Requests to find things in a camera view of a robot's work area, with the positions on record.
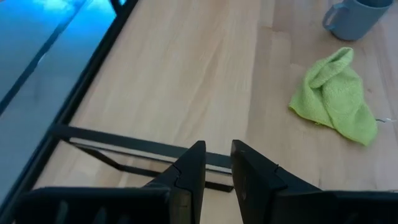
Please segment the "black metal bar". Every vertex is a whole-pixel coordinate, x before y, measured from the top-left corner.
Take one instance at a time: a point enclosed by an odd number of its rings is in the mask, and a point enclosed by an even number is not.
[[[119,154],[119,155],[123,155],[123,156],[131,156],[131,157],[136,157],[136,158],[146,159],[146,160],[151,160],[151,161],[156,161],[156,162],[163,162],[163,163],[166,163],[166,164],[172,164],[173,163],[172,161],[167,161],[167,160],[164,160],[164,159],[157,159],[157,158],[153,158],[153,157],[137,155],[137,154],[134,154],[134,153],[116,151],[116,150],[106,149],[106,148],[98,147],[98,146],[89,146],[89,145],[82,144],[82,143],[71,142],[71,141],[69,141],[67,139],[66,140],[62,139],[62,140],[67,142],[67,143],[69,143],[69,144],[71,144],[71,145],[73,145],[73,146],[75,146],[75,147],[77,147],[77,148],[79,148],[79,149],[81,149],[81,148],[96,149],[96,150],[99,150],[99,151],[111,152],[111,153],[115,153],[115,154]],[[215,173],[223,174],[223,175],[232,175],[232,172],[225,172],[225,171],[222,171],[222,170],[216,170],[216,169],[210,169],[210,168],[206,168],[206,171],[215,172]]]
[[[128,172],[131,174],[144,175],[147,177],[157,177],[159,174],[161,174],[161,172],[157,172],[157,171],[153,171],[153,170],[147,170],[147,169],[142,169],[142,168],[138,168],[138,167],[132,167],[132,166],[119,164],[116,161],[114,161],[113,159],[109,158],[108,156],[105,156],[104,154],[98,152],[95,149],[84,149],[84,148],[80,148],[80,147],[78,147],[78,148],[80,150],[82,150],[83,152],[97,158],[98,160],[106,163],[107,165],[109,165],[119,171]],[[223,191],[223,192],[231,192],[234,189],[234,187],[230,186],[230,185],[219,184],[219,183],[214,183],[214,182],[209,182],[209,181],[205,182],[205,187],[208,189],[219,190],[219,191]]]
[[[85,93],[87,92],[87,89],[94,80],[97,71],[101,68],[103,61],[107,57],[115,40],[118,38],[119,33],[121,32],[137,2],[138,0],[127,0],[127,2],[124,4],[122,12],[115,18],[109,29],[106,31],[103,39],[98,44],[96,50],[91,56],[86,68],[81,73],[79,80],[73,87],[67,100],[65,100],[61,110],[54,119],[53,124],[67,124],[70,122]],[[34,151],[32,157],[29,159],[29,162],[26,164],[17,181],[12,186],[11,190],[8,192],[3,203],[1,204],[1,224],[13,222],[12,216],[16,200],[22,193],[30,190],[34,186],[58,142],[59,139],[52,137],[49,128],[39,146]]]
[[[101,131],[88,130],[83,128],[75,128],[62,124],[54,125],[52,133],[59,138],[78,138],[113,146],[124,147],[126,149],[134,149],[142,152],[149,152],[161,156],[179,158],[188,149],[180,146],[172,146],[153,141],[119,136],[117,134],[104,133]],[[206,163],[217,167],[231,168],[231,159],[229,156],[221,155],[213,152],[206,153]]]

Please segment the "mug handle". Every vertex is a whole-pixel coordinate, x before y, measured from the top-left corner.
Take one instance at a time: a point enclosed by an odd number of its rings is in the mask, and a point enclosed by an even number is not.
[[[332,30],[332,29],[335,28],[335,25],[334,25],[334,24],[326,24],[326,23],[328,22],[328,19],[330,18],[330,16],[331,16],[336,10],[339,10],[339,9],[342,9],[342,8],[348,9],[347,6],[345,6],[343,3],[338,3],[338,4],[334,4],[334,5],[328,10],[328,12],[325,14],[325,16],[324,16],[324,18],[323,18],[323,21],[322,21],[323,28],[325,28],[326,30]]]

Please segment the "wooden tabletop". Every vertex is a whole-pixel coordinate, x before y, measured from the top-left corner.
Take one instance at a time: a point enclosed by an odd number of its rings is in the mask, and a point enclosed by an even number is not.
[[[141,0],[71,125],[185,147],[205,140],[207,151],[220,154],[240,139],[321,189],[398,189],[398,123],[379,123],[377,138],[363,147],[287,107],[306,69],[348,46],[372,112],[397,119],[397,5],[357,42],[323,30],[330,6],[315,0]],[[140,186],[148,180],[61,143],[37,187]],[[206,189],[201,220],[241,223],[234,192]]]

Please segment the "gray mug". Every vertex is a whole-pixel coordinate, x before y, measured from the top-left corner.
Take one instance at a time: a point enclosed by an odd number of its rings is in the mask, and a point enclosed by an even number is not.
[[[323,27],[337,38],[358,40],[362,38],[394,0],[344,0],[333,5],[323,18]]]

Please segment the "green microfiber cloth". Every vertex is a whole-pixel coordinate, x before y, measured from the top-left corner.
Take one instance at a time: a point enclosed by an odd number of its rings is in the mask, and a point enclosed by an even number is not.
[[[317,61],[305,74],[289,108],[367,146],[376,136],[377,126],[364,101],[362,80],[349,66],[353,57],[353,49],[343,47]]]

